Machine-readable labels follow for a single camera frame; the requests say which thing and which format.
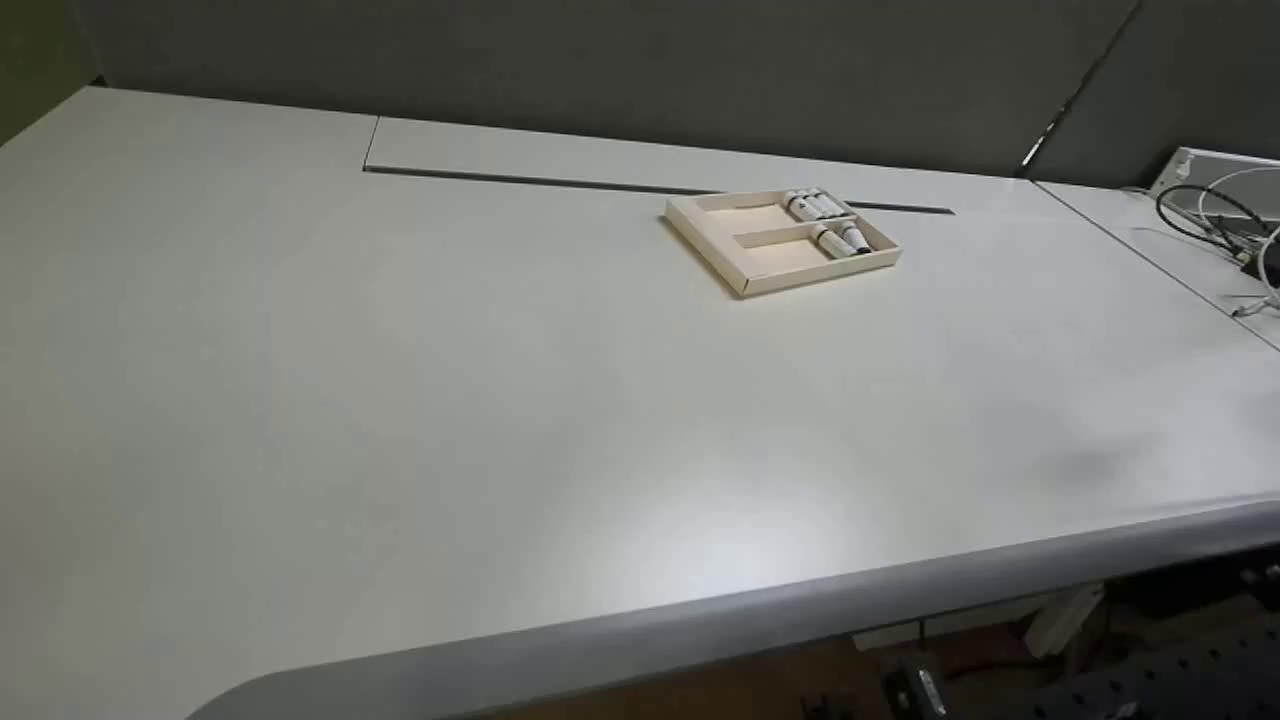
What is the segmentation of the grey partition panel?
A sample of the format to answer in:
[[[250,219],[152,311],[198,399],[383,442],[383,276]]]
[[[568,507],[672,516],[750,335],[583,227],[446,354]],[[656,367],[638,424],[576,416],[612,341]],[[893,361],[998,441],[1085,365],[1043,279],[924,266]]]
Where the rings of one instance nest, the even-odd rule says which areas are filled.
[[[1043,180],[1280,152],[1280,0],[70,0],[115,87]]]

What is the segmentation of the green-banded white bottle left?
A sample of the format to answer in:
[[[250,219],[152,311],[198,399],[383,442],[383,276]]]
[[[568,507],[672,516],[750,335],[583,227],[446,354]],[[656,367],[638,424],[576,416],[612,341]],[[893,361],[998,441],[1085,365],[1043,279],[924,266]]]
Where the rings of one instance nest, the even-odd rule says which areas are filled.
[[[867,238],[856,222],[817,222],[813,245],[832,259],[867,250]]]

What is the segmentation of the light wooden tray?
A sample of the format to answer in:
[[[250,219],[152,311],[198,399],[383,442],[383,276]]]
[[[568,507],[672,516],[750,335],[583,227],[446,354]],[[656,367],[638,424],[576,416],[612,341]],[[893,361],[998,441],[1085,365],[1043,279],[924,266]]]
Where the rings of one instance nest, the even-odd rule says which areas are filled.
[[[825,222],[856,222],[867,250],[840,259],[825,255],[813,245],[817,222],[789,216],[784,194],[789,191],[669,199],[665,222],[739,300],[882,272],[902,259],[898,238],[863,219],[850,199],[850,216]]]

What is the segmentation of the blue-banded white bottle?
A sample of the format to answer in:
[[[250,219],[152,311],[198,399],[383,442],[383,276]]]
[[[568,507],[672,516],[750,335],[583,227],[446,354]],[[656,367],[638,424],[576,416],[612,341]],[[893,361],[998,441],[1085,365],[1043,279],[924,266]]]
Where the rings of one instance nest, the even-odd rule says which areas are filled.
[[[808,191],[789,191],[784,213],[795,216],[802,222],[825,222],[850,216],[850,204],[825,189]]]

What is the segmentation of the black device under table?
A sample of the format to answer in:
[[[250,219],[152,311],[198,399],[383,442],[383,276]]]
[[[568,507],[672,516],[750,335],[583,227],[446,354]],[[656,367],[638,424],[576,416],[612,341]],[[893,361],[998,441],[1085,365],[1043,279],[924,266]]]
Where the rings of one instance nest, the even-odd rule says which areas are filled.
[[[952,720],[943,685],[930,663],[888,667],[885,695],[898,720]]]

